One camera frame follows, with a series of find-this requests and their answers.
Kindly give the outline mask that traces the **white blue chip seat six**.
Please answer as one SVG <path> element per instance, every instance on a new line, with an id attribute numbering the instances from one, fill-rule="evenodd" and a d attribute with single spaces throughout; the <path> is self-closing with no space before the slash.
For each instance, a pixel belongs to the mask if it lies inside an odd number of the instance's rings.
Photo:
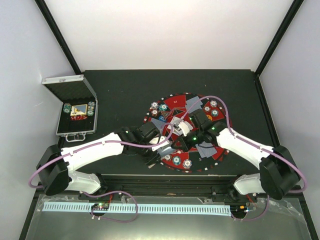
<path id="1" fill-rule="evenodd" d="M 183 161 L 182 166 L 184 169 L 190 169 L 192 166 L 192 161 L 189 159 L 186 159 Z"/>

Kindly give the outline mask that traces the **green blue chip seat two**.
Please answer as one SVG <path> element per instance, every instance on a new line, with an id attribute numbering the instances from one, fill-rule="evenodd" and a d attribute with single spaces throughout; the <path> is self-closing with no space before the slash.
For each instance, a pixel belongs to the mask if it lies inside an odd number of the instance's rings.
<path id="1" fill-rule="evenodd" d="M 217 116 L 219 115 L 219 111 L 216 110 L 216 109 L 214 109 L 214 110 L 211 111 L 211 115 L 212 115 L 213 117 L 217 117 Z"/>

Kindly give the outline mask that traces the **blue card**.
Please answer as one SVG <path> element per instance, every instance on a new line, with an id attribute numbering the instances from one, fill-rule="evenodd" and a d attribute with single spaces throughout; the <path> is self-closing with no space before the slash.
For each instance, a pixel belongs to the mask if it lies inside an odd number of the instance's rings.
<path id="1" fill-rule="evenodd" d="M 163 128 L 166 124 L 164 121 L 161 121 L 155 118 L 151 118 L 150 122 L 152 122 L 159 130 Z"/>
<path id="2" fill-rule="evenodd" d="M 217 150 L 215 147 L 210 147 L 205 150 L 205 156 L 207 158 L 214 156 L 216 153 L 217 153 Z"/>
<path id="3" fill-rule="evenodd" d="M 202 103 L 202 101 L 200 100 L 200 98 L 198 97 L 198 96 L 196 96 L 196 97 L 192 97 L 192 98 L 190 98 L 190 99 L 188 99 L 187 101 L 186 101 L 186 105 L 188 105 L 188 106 L 191 106 L 191 105 L 193 105 L 193 104 L 196 104 L 196 105 L 202 105 L 203 103 Z"/>

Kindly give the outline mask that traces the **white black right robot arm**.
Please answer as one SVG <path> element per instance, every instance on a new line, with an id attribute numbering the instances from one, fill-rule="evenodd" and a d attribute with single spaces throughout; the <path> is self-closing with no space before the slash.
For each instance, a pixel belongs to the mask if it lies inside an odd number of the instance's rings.
<path id="1" fill-rule="evenodd" d="M 249 139 L 227 127 L 214 125 L 207 130 L 191 131 L 178 137 L 171 147 L 187 152 L 205 142 L 228 150 L 255 166 L 259 173 L 240 176 L 228 187 L 228 198 L 240 201 L 249 193 L 266 193 L 271 198 L 281 200 L 287 193 L 300 193 L 305 188 L 293 188 L 306 178 L 294 164 L 288 149 L 267 146 Z"/>

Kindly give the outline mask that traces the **blue small blind button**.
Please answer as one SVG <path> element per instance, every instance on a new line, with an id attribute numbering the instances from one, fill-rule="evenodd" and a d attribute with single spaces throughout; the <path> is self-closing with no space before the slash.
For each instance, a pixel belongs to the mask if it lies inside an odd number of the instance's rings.
<path id="1" fill-rule="evenodd" d="M 164 118 L 162 115 L 160 115 L 158 119 L 159 119 L 160 121 L 165 121 L 165 118 Z"/>

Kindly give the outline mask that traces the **green chip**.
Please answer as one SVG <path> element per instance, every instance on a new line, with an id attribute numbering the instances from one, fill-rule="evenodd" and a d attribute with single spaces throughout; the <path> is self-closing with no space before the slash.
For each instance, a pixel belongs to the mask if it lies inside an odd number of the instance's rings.
<path id="1" fill-rule="evenodd" d="M 172 163 L 174 166 L 180 166 L 182 164 L 182 160 L 179 156 L 174 156 L 172 158 Z"/>
<path id="2" fill-rule="evenodd" d="M 166 104 L 160 104 L 158 109 L 162 112 L 162 111 L 166 111 L 168 109 L 168 106 Z"/>

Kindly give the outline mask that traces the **white blue chip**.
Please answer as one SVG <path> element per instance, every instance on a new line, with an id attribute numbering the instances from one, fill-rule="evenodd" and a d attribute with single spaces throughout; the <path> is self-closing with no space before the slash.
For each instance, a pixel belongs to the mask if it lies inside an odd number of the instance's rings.
<path id="1" fill-rule="evenodd" d="M 210 106 L 211 106 L 212 108 L 216 108 L 216 107 L 218 106 L 218 102 L 215 101 L 215 100 L 211 100 L 211 101 L 210 101 Z"/>
<path id="2" fill-rule="evenodd" d="M 158 102 L 152 102 L 150 107 L 153 109 L 153 110 L 157 110 L 159 108 L 159 103 Z"/>

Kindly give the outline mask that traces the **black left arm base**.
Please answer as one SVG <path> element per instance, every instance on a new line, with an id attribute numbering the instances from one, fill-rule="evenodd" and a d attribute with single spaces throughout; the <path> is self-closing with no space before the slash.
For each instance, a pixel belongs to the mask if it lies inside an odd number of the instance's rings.
<path id="1" fill-rule="evenodd" d="M 87 192 L 80 192 L 78 194 L 78 198 L 80 200 L 102 200 L 102 201 L 110 201 L 113 199 L 113 193 L 106 195 L 110 191 L 108 190 L 108 187 L 101 187 L 97 191 L 93 193 L 87 193 Z"/>

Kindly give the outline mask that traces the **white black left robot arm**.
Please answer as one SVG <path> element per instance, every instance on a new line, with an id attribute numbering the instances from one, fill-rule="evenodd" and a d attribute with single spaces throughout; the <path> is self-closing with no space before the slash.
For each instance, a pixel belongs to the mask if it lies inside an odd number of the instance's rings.
<path id="1" fill-rule="evenodd" d="M 152 122 L 140 127 L 121 127 L 100 139 L 78 146 L 49 146 L 36 166 L 36 174 L 47 196 L 78 191 L 101 200 L 108 192 L 103 177 L 99 173 L 80 172 L 80 168 L 108 157 L 134 154 L 152 164 L 161 157 L 161 150 L 170 144 L 169 137 L 163 136 Z"/>

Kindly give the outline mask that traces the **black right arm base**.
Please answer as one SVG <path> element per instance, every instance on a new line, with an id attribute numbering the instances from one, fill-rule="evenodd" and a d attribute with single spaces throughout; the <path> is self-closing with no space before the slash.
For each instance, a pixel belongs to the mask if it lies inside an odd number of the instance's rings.
<path id="1" fill-rule="evenodd" d="M 212 199 L 216 202 L 225 203 L 257 203 L 257 197 L 252 194 L 240 194 L 233 186 L 214 185 L 211 187 Z"/>

